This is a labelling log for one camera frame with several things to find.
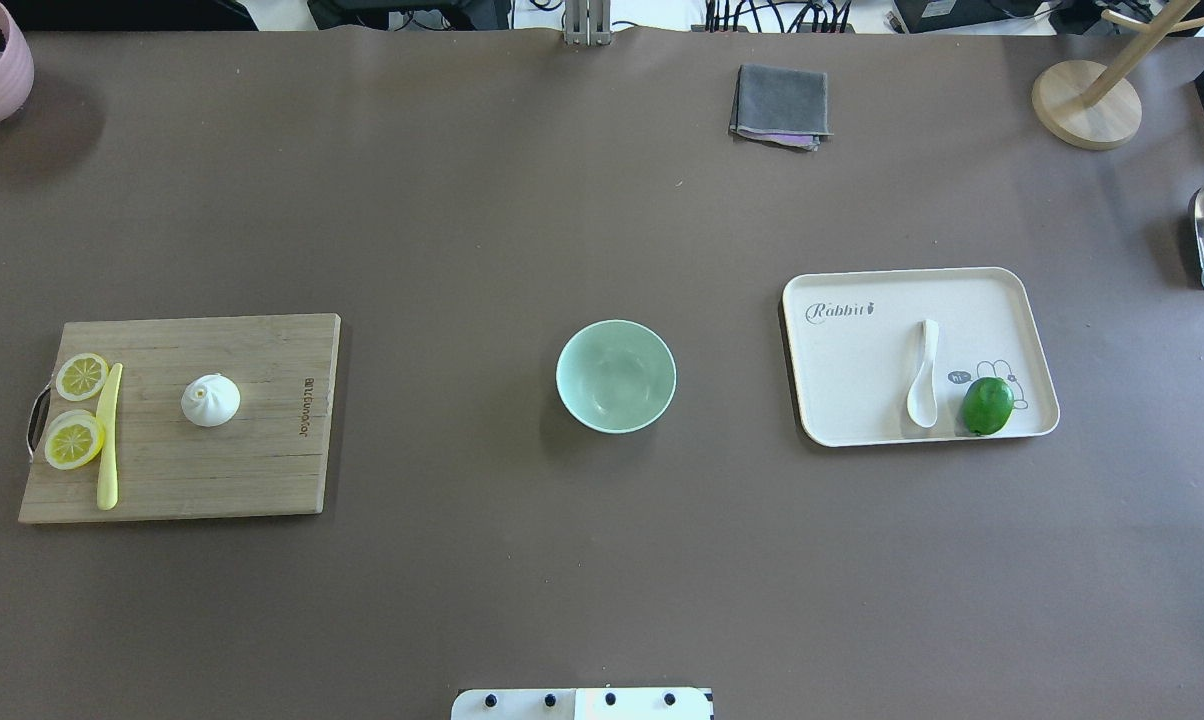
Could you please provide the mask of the cream rabbit tray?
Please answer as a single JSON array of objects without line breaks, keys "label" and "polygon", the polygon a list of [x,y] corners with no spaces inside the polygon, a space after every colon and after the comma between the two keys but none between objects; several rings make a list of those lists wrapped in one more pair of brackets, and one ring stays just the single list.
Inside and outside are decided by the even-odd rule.
[{"label": "cream rabbit tray", "polygon": [[[1008,268],[797,275],[784,287],[783,315],[799,424],[821,445],[972,439],[960,406],[982,377],[1013,386],[1001,437],[1045,436],[1060,423],[1027,293]],[[929,429],[905,411],[925,319],[940,325]]]}]

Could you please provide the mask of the white ceramic spoon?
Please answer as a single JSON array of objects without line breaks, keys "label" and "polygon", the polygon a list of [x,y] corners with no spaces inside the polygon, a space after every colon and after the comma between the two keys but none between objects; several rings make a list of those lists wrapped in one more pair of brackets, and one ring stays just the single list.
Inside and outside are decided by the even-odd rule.
[{"label": "white ceramic spoon", "polygon": [[940,325],[936,319],[919,324],[917,368],[905,393],[905,413],[917,427],[936,427],[939,401],[936,396],[936,360],[939,355]]}]

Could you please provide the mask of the wooden cup stand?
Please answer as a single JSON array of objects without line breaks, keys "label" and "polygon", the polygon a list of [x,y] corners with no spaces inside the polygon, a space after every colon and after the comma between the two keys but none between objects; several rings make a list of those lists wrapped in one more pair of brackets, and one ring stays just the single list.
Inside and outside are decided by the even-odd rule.
[{"label": "wooden cup stand", "polygon": [[1171,33],[1204,26],[1204,17],[1187,20],[1196,1],[1170,1],[1150,22],[1104,10],[1102,19],[1134,33],[1109,65],[1096,61],[1060,61],[1032,85],[1035,117],[1067,143],[1087,151],[1111,151],[1137,135],[1143,119],[1140,96],[1126,79],[1137,64]]}]

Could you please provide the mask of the white steamed bun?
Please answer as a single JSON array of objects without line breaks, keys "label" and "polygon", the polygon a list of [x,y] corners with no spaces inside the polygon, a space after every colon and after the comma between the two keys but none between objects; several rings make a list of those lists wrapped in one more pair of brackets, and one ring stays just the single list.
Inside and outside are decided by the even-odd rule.
[{"label": "white steamed bun", "polygon": [[241,405],[241,393],[235,382],[222,373],[203,374],[185,386],[181,409],[185,419],[197,427],[219,427],[231,420]]}]

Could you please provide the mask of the upper lemon slice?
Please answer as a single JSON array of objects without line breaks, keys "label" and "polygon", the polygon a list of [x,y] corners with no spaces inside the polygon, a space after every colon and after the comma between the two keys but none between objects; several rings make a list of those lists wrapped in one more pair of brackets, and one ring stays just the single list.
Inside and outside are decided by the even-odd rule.
[{"label": "upper lemon slice", "polygon": [[110,374],[104,356],[85,352],[67,358],[55,374],[54,386],[61,399],[71,402],[89,400],[102,391]]}]

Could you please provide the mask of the wooden cutting board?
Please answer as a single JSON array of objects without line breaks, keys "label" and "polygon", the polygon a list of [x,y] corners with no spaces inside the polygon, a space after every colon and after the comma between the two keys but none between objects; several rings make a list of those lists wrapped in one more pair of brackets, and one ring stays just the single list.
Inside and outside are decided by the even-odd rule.
[{"label": "wooden cutting board", "polygon": [[[120,362],[119,501],[96,506],[98,462],[54,470],[35,448],[20,521],[136,521],[314,514],[331,445],[340,315],[70,321],[57,361],[94,352]],[[185,419],[181,396],[201,374],[241,393],[218,427]]]}]

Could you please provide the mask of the lemon slice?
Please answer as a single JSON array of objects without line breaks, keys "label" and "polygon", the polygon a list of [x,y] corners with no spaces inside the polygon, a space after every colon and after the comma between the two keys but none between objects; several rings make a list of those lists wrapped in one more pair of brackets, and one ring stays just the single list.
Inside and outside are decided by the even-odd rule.
[{"label": "lemon slice", "polygon": [[76,470],[102,452],[105,427],[90,411],[66,411],[46,427],[45,460],[54,470]]},{"label": "lemon slice", "polygon": [[89,400],[102,391],[110,374],[104,356],[85,352],[67,358],[55,374],[54,386],[61,399],[71,402]]}]

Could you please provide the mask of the lower lemon slice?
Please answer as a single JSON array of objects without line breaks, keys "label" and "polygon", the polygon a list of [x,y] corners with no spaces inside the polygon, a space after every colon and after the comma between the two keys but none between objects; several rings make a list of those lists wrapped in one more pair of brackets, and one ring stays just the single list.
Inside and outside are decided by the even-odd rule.
[{"label": "lower lemon slice", "polygon": [[54,470],[76,470],[102,452],[105,427],[90,411],[66,411],[46,427],[45,460]]}]

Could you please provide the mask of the green lime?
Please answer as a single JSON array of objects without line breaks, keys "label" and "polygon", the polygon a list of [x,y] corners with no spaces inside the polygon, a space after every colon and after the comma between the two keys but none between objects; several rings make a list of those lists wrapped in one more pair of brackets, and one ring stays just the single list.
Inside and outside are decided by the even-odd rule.
[{"label": "green lime", "polygon": [[1013,386],[1001,377],[982,377],[967,389],[960,419],[966,429],[976,436],[1001,432],[1013,415],[1015,397]]}]

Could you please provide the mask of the light green bowl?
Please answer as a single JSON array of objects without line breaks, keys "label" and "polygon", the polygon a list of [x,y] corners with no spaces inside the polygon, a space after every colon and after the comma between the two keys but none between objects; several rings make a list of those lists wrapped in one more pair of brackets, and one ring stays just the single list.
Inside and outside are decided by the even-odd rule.
[{"label": "light green bowl", "polygon": [[651,327],[624,319],[589,324],[567,341],[555,368],[557,397],[584,427],[633,433],[667,411],[678,364]]}]

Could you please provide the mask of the grey folded cloth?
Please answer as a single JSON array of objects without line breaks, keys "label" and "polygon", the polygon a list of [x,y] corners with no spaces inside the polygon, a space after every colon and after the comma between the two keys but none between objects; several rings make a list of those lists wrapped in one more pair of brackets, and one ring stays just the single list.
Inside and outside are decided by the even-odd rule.
[{"label": "grey folded cloth", "polygon": [[818,151],[832,135],[830,76],[818,70],[740,65],[728,131],[787,149]]}]

